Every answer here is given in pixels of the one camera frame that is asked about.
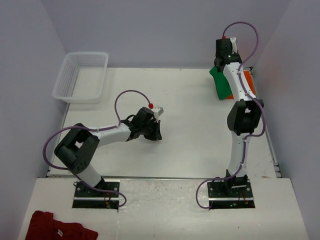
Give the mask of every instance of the red cloth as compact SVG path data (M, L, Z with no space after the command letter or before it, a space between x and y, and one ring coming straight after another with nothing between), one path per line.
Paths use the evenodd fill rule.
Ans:
M54 220L51 212L35 211L25 240L96 240L97 237L96 231L80 223L64 223Z

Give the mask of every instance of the white table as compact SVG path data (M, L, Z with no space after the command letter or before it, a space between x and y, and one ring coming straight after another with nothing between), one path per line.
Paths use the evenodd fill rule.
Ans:
M116 96L127 89L145 93L161 116L162 141L141 136L96 150L92 164L102 176L147 178L211 178L226 174L232 138L227 115L233 100L219 100L207 69L108 68L99 104L71 104L64 127L82 123L105 126L117 122ZM86 89L75 89L79 95ZM146 106L137 93L126 93L118 101L122 119ZM63 166L59 159L54 164ZM252 138L247 157L248 176L275 178L273 159L266 136ZM51 169L50 176L71 176Z
M98 240L307 240L289 179L251 178L256 208L204 210L195 201L198 179L121 180L127 204L119 209L72 209L74 178L39 178L24 217L25 239L36 210L97 231ZM200 202L208 204L206 185Z

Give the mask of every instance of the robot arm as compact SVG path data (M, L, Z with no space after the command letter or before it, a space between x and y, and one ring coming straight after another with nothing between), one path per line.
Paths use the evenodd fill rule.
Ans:
M92 133L78 128L71 129L57 145L54 154L72 174L95 187L102 179L91 165L96 149L115 142L127 142L140 135L151 141L162 140L159 116L163 112L162 107L142 107L132 120L129 120L131 116L122 120L117 128ZM84 127L81 123L75 126Z
M236 101L227 117L227 125L232 135L232 149L226 177L232 176L237 172L242 163L243 156L245 156L241 170L235 178L230 180L231 188L244 187L247 184L247 151L250 137L246 138L246 144L244 143L244 138L254 132L261 117L261 110L257 104L247 96L248 93L253 98L256 98L248 85L242 67L239 69L242 60L237 50L236 40L235 37L217 39L216 58L214 60L217 71L223 72ZM238 70L243 79L243 86L239 80ZM258 101L263 106L263 101L261 99Z

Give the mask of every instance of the purple cable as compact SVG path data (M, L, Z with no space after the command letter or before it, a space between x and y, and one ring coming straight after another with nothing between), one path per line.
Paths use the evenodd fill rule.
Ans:
M118 118L118 125L121 124L121 119L120 119L120 116L118 114L118 110L117 110L117 102L118 102L118 99L119 97L122 95L122 94L125 94L125 93L128 93L128 92L134 92L134 93L138 93L138 94L141 94L142 96L145 97L145 99L148 101L148 103L150 104L150 100L149 98L142 92L140 91L137 91L137 90L125 90L123 92L121 92L115 99L114 101L114 111L115 111L115 115L116 117ZM59 169L59 170L68 170L68 168L66 167L61 167L61 166L56 166L56 165L53 165L47 158L47 154L46 154L46 151L47 151L47 147L48 147L48 144L49 142L55 137L57 136L58 134L66 131L66 130L70 130L70 129L81 129L81 130L87 130L87 131L90 131L90 132L98 132L98 131L107 131L107 130L111 130L111 129L115 129L117 128L118 126L114 125L114 126L108 126L108 127L103 127L103 128L88 128L88 127L84 127L84 126L67 126L67 127L64 127L62 129L60 129L59 131L57 131L56 133L54 133L53 135L51 135L44 143L43 145L43 148L42 148L42 156L43 156L43 159L45 161L46 164L48 164L50 167L54 168L54 169ZM121 195L123 198L124 198L124 203L122 203L121 205L119 205L119 207L122 207L123 205L126 204L127 202L127 198L126 196L119 192L119 191L113 191L113 190L103 190L103 189L98 189L98 188L95 188L93 186L90 186L88 185L86 182L82 181L78 176L76 176L81 182L83 185L85 185L87 188L89 189L92 189L94 191L97 191L97 192L101 192L101 193L111 193L111 194L119 194Z
M243 139L243 155L242 155L242 160L241 160L241 162L240 162L239 168L237 169L237 171L236 171L233 175L228 176L228 177L215 177L215 178L206 179L206 180L204 180L203 182L201 182L201 183L199 184L199 186L197 187L196 192L195 192L195 201L196 201L196 203L198 204L198 206L199 206L200 208L202 208L202 209L210 209L212 206L202 206L202 205L199 203L198 193L199 193L199 190L200 190L201 186L202 186L203 184L209 182L209 181L215 181L215 180L218 180L218 181L226 181L226 180L229 180L229 179L234 178L234 177L240 172L240 170L241 170L241 168L242 168L242 165L244 164L245 159L246 159L246 145L247 145L246 139L249 138L249 137L261 137L261 136L265 133L265 131L266 131L266 119L265 119L265 111L264 111L264 108L263 108L262 105L257 101L257 99L255 99L254 97L252 97L252 96L248 93L248 91L247 91L247 89L246 89L246 87L245 87L245 85L244 85L244 82L243 82L243 80L242 80L242 78L241 78L241 73L240 73L241 67L242 67L242 66L245 64L245 62L247 62L247 61L255 54L255 52L257 51L257 48L258 48L258 45L259 45L259 35L258 35L258 31L257 31L257 29L255 28L255 26L253 26L251 23L248 23L248 22L246 22L246 21L236 21L236 22L234 22L234 23L231 23L230 25L228 25L228 26L224 29L222 36L225 36L225 33L226 33L226 31L227 31L227 29L228 29L229 27L231 27L231 26L233 26L233 25L236 25L236 24L245 24L245 25L250 26L251 28L253 28L253 30L254 30L254 32L255 32L255 36L256 36L255 47L254 47L252 53L240 64L240 66L239 66L239 68L238 68L237 74L238 74L239 81L240 81L240 84L241 84L241 87L242 87L244 93L245 93L251 100L253 100L253 101L257 104L257 106L260 108L260 110L261 110L262 131L261 131L261 133L259 133L259 134L248 134L247 136L244 137L244 139Z
M148 103L150 104L150 100L149 98L142 92L140 91L137 91L137 90L132 90L132 89L129 89L129 90L125 90L123 92L121 92L115 99L114 101L114 111L115 111L115 115L116 117L118 118L118 124L120 125L121 124L121 119L120 119L120 116L119 116L119 113L118 113L118 110L117 110L117 102L118 102L118 99L121 97L122 94L125 94L125 93L128 93L128 92L133 92L133 93L138 93L138 94L141 94L142 96L144 96L144 98L148 101Z

